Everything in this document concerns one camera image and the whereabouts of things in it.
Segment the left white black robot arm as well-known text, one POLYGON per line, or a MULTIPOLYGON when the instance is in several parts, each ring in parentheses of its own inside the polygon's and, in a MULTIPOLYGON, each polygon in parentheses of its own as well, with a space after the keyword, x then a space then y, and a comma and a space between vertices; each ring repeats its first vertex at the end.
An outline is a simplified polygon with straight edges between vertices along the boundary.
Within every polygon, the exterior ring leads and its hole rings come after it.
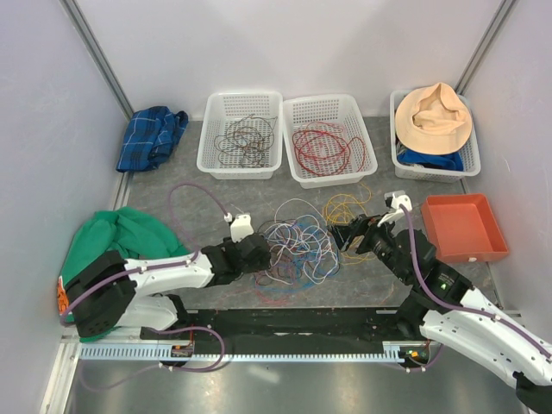
POLYGON ((68 307, 81 338, 96 338, 115 327, 143 327, 179 339, 189 329, 184 306, 169 291, 229 285, 243 274, 265 271, 271 253, 263 235, 241 241, 227 237, 216 246, 158 260, 124 259, 112 250, 101 254, 66 285, 68 307))

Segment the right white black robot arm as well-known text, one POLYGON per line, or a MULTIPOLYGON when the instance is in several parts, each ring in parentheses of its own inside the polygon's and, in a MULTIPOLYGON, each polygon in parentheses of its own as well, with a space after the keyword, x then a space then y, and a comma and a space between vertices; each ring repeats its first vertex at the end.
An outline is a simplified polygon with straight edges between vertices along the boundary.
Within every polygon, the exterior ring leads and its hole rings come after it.
POLYGON ((409 223, 395 233, 381 216, 360 215, 329 227, 343 252, 372 253, 410 292, 395 329, 404 339, 438 342, 494 373, 535 413, 551 411, 551 345, 506 314, 409 223))

